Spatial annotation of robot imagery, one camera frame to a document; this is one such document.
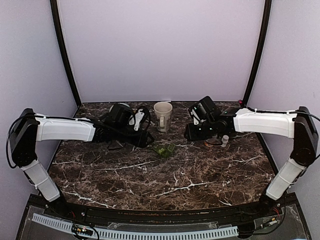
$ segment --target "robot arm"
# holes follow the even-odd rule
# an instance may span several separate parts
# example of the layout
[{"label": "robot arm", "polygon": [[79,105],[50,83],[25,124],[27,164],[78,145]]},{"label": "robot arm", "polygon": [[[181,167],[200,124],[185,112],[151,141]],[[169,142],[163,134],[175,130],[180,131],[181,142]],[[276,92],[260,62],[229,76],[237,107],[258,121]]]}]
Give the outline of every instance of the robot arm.
[{"label": "robot arm", "polygon": [[145,120],[144,115],[144,109],[138,109],[136,113],[133,113],[129,106],[123,104],[115,104],[104,116],[103,121],[46,116],[34,113],[31,108],[27,108],[9,133],[12,161],[23,170],[27,178],[49,203],[63,203],[65,200],[61,191],[38,160],[35,152],[36,142],[119,140],[144,148],[154,141],[148,131],[140,129],[141,123]]},{"label": "robot arm", "polygon": [[267,200],[278,200],[287,188],[316,160],[318,132],[306,107],[297,111],[258,111],[230,107],[221,112],[206,96],[189,108],[193,123],[186,126],[184,136],[190,141],[206,140],[216,134],[256,132],[293,138],[293,151],[288,161],[268,185]]}]

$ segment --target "black frame edge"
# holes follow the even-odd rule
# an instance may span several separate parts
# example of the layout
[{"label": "black frame edge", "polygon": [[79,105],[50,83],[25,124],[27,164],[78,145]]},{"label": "black frame edge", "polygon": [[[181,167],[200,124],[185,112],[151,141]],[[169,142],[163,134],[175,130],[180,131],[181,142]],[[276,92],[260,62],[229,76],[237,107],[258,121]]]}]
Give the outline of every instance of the black frame edge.
[{"label": "black frame edge", "polygon": [[277,168],[275,160],[272,157],[272,154],[271,154],[271,152],[270,152],[270,150],[269,150],[269,148],[268,148],[268,146],[267,146],[267,144],[265,142],[264,137],[262,136],[261,133],[258,133],[258,132],[256,133],[256,136],[259,139],[259,142],[260,142],[260,144],[261,144],[261,146],[263,148],[263,151],[264,151],[266,157],[268,158],[268,160],[270,162],[270,165],[272,167],[272,170],[273,170],[274,174],[276,175],[279,172],[279,169]]},{"label": "black frame edge", "polygon": [[265,0],[264,2],[264,10],[263,10],[259,40],[258,40],[256,51],[255,51],[255,56],[252,64],[250,77],[249,77],[249,80],[245,89],[245,93],[242,99],[242,104],[244,106],[248,104],[248,101],[256,80],[262,52],[265,45],[266,35],[267,35],[267,29],[268,29],[270,12],[271,12],[271,4],[272,4],[272,0]]},{"label": "black frame edge", "polygon": [[70,62],[69,62],[69,58],[68,58],[68,54],[67,54],[67,48],[66,48],[64,35],[62,32],[62,27],[61,27],[61,22],[60,22],[60,17],[59,17],[59,9],[58,9],[57,0],[50,0],[50,5],[51,5],[51,12],[52,12],[52,18],[53,18],[56,39],[58,41],[65,73],[68,78],[68,82],[69,82],[75,103],[78,107],[80,107],[82,103],[81,103],[80,95],[79,95],[79,92],[78,92],[78,89],[76,86],[74,76],[72,74],[72,70],[71,70],[71,66],[70,66]]}]

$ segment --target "white cable tray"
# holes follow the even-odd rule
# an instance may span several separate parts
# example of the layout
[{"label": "white cable tray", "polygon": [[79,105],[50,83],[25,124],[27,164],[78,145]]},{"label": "white cable tray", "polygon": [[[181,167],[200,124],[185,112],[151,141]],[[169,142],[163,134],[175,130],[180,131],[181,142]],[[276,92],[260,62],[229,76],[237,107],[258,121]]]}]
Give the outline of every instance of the white cable tray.
[{"label": "white cable tray", "polygon": [[[73,225],[71,221],[54,219],[37,213],[33,214],[32,221],[61,232],[73,234],[71,232]],[[115,231],[99,227],[95,227],[95,229],[101,240],[214,240],[238,236],[238,227],[236,226],[205,231],[164,233]],[[97,234],[94,232],[91,238],[97,239]]]}]

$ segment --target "white mug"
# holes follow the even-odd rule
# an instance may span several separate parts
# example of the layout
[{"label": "white mug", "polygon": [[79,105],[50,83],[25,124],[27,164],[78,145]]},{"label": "white mug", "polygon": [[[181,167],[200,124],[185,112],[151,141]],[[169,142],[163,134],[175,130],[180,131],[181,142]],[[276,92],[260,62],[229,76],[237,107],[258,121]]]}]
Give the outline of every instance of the white mug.
[{"label": "white mug", "polygon": [[153,106],[156,115],[156,129],[160,132],[167,132],[171,124],[172,105],[166,101],[157,102]]}]

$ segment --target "mug handle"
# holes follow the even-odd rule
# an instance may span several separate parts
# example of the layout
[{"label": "mug handle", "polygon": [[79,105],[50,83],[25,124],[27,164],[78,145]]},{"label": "mug handle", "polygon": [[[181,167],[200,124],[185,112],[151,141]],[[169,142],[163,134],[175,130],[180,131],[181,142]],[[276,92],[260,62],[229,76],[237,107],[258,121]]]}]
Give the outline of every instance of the mug handle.
[{"label": "mug handle", "polygon": [[160,117],[160,128],[164,128],[165,127],[165,116],[161,116]]}]

